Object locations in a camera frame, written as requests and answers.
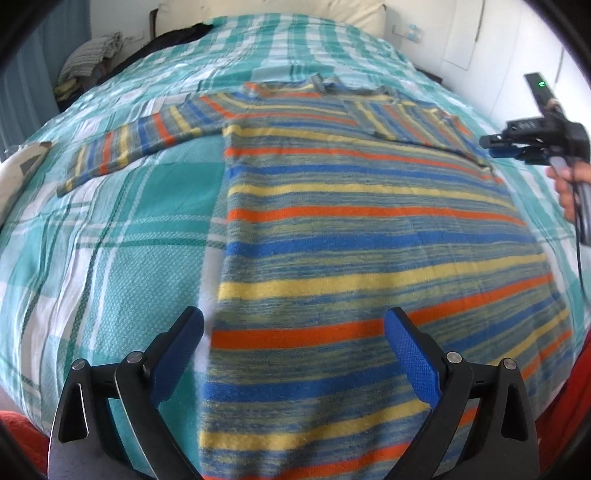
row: curtain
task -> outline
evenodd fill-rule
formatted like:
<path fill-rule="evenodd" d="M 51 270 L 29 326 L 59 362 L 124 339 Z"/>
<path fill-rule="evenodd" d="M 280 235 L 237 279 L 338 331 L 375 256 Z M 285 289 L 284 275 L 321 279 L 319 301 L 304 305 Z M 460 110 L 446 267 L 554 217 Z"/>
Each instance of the curtain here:
<path fill-rule="evenodd" d="M 63 0 L 0 74 L 0 151 L 59 113 L 53 89 L 68 56 L 90 40 L 89 0 Z"/>

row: striped sweater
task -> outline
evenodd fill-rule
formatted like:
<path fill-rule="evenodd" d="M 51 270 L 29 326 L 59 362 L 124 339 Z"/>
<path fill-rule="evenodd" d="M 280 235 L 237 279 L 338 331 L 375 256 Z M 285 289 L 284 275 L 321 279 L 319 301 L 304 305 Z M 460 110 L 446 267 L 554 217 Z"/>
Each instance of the striped sweater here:
<path fill-rule="evenodd" d="M 569 313 L 473 135 L 433 105 L 318 77 L 247 84 L 90 143 L 61 193 L 219 131 L 228 247 L 205 477 L 383 478 L 428 409 L 384 339 L 392 306 L 470 361 L 515 358 L 541 410 L 561 377 L 549 372 L 569 367 Z"/>

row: black cable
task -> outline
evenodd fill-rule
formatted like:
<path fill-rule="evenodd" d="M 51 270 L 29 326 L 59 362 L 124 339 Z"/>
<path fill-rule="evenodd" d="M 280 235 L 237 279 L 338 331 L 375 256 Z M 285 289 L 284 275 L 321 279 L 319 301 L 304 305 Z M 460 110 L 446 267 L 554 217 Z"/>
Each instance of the black cable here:
<path fill-rule="evenodd" d="M 574 231 L 576 234 L 577 244 L 577 268 L 579 269 L 579 281 L 581 283 L 581 292 L 583 293 L 583 300 L 587 305 L 589 305 L 589 297 L 587 296 L 587 291 L 585 290 L 585 283 L 583 280 L 583 266 L 581 265 L 581 230 L 579 227 L 579 218 L 581 212 L 580 205 L 578 202 L 579 198 L 580 197 L 577 189 L 577 184 L 576 182 L 573 182 Z"/>

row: folded towel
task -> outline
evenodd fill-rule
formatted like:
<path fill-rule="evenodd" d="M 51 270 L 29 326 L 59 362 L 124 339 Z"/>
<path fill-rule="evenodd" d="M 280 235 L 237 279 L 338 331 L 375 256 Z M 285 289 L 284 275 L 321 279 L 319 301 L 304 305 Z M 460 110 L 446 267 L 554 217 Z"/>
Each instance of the folded towel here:
<path fill-rule="evenodd" d="M 61 68 L 57 84 L 61 85 L 74 77 L 88 77 L 105 58 L 111 58 L 123 47 L 121 32 L 93 38 L 74 50 Z"/>

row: red fabric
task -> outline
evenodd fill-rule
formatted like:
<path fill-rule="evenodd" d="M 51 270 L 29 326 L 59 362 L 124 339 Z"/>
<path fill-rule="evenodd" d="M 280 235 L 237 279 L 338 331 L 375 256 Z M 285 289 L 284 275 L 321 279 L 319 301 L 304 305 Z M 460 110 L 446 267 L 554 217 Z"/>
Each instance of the red fabric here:
<path fill-rule="evenodd" d="M 0 411 L 0 421 L 17 441 L 29 460 L 47 475 L 49 438 L 37 430 L 27 418 L 13 411 Z"/>
<path fill-rule="evenodd" d="M 540 441 L 540 469 L 545 471 L 561 454 L 591 411 L 591 333 L 560 395 L 535 426 Z"/>

